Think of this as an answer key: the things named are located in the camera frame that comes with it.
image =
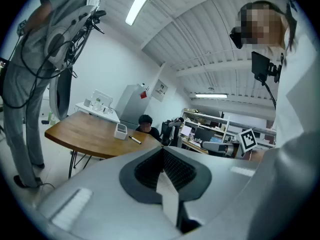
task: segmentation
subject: refrigerator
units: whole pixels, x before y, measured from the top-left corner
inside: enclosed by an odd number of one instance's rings
[[[120,123],[129,129],[135,130],[139,126],[139,117],[145,113],[150,102],[150,97],[140,97],[144,91],[145,88],[139,84],[127,85],[115,107]]]

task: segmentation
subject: fluorescent light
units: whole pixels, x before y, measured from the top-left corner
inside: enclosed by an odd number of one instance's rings
[[[197,98],[228,98],[228,95],[223,93],[210,93],[210,94],[200,94],[195,95]]]
[[[125,19],[125,22],[129,24],[130,26],[133,25],[135,22],[139,12],[141,11],[142,7],[145,5],[147,0],[134,0],[130,11],[128,13],[128,16]]]

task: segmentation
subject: gray pants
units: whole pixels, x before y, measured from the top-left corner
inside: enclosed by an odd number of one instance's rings
[[[53,72],[53,69],[43,69],[40,76],[50,77]],[[21,106],[29,98],[34,81],[35,76],[26,68],[11,62],[4,79],[3,96],[5,100],[13,107]],[[48,79],[37,79],[34,96],[28,106],[12,109],[3,104],[6,142],[11,149],[20,179],[25,185],[33,188],[38,184],[35,180],[32,164],[41,165],[44,163],[39,132],[39,114],[43,94],[49,82]],[[25,145],[23,136],[23,117],[26,118],[27,145]]]

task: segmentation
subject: white container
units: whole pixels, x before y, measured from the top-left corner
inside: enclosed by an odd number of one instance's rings
[[[128,129],[124,124],[117,123],[114,130],[114,137],[120,140],[126,139],[128,135]]]
[[[100,109],[101,109],[100,100],[96,100],[95,103],[93,104],[92,110],[99,111]]]

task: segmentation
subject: pen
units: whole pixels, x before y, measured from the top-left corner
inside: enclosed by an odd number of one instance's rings
[[[132,137],[132,136],[130,136],[130,135],[129,135],[129,138],[131,138],[131,139],[132,139],[133,141],[135,141],[136,143],[141,144],[141,141],[137,140],[136,138],[134,138],[134,137]]]

